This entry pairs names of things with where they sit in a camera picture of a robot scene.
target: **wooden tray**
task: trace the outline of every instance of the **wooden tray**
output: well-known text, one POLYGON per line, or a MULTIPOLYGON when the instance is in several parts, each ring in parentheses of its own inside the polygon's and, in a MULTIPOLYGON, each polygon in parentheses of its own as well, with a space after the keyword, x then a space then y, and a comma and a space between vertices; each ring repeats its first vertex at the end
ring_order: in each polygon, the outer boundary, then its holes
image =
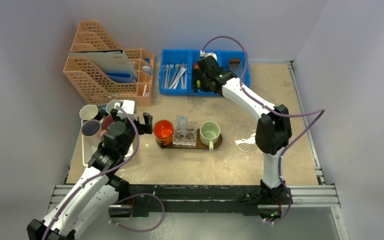
MULTIPOLYGON (((200 129, 198 128, 196 130, 196 147, 184 147, 184 146, 175 146, 173 143, 168 144, 167 146, 161 146, 159 142, 156 141, 156 144, 163 149, 206 149, 209 150, 210 148, 206 145, 204 145, 200 140, 200 129)), ((218 141, 214 144, 214 149, 217 149, 222 145, 223 137, 222 134, 218 137, 218 141)))

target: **orange cup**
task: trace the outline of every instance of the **orange cup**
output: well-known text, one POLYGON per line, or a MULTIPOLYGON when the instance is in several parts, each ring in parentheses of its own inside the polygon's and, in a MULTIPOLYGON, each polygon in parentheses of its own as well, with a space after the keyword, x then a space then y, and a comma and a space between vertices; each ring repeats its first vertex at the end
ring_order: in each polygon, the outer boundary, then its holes
POLYGON ((155 134, 156 141, 165 146, 173 142, 173 124, 168 120, 160 120, 155 123, 153 133, 155 134))

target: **orange desk organizer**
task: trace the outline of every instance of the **orange desk organizer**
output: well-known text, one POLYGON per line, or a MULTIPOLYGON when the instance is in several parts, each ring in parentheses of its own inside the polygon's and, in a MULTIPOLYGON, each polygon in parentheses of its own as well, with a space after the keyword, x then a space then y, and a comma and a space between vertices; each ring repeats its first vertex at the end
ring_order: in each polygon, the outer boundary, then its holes
POLYGON ((69 56, 63 70, 65 76, 87 104, 105 104, 111 100, 134 100, 138 106, 152 106, 153 76, 141 69, 143 66, 154 69, 154 55, 143 48, 122 49, 98 21, 80 21, 71 52, 110 50, 123 50, 126 53, 137 73, 137 82, 114 82, 87 57, 69 56))

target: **blue storage box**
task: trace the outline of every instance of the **blue storage box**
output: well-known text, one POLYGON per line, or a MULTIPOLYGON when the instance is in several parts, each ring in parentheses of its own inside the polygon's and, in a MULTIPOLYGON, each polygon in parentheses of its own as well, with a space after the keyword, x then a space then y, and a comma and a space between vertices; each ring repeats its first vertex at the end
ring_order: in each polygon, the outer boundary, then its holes
MULTIPOLYGON (((224 70, 229 68, 230 59, 240 59, 242 68, 245 63, 245 56, 242 51, 213 51, 206 50, 206 53, 215 53, 217 55, 217 62, 224 70)), ((190 50, 190 49, 163 49, 161 56, 161 65, 159 67, 158 74, 158 84, 159 84, 159 93, 164 95, 188 95, 188 96, 220 96, 218 93, 214 92, 203 92, 198 90, 198 92, 192 92, 192 68, 193 65, 197 63, 200 59, 200 50, 190 50), (174 68, 170 72, 169 81, 173 78, 176 71, 176 64, 187 64, 186 71, 186 89, 182 89, 182 85, 179 82, 176 89, 164 88, 163 83, 166 78, 166 70, 163 71, 163 66, 173 64, 174 68)), ((250 75, 250 66, 246 68, 246 74, 243 79, 243 83, 249 88, 251 85, 251 75, 250 75)))

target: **green mug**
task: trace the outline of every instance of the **green mug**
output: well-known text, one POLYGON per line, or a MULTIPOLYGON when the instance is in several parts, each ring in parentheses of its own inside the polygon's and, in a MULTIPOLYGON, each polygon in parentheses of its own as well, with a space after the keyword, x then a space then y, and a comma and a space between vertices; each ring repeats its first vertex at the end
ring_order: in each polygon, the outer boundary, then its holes
POLYGON ((220 137, 220 126, 214 121, 204 122, 199 129, 199 139, 201 143, 208 146, 209 150, 214 149, 220 137))

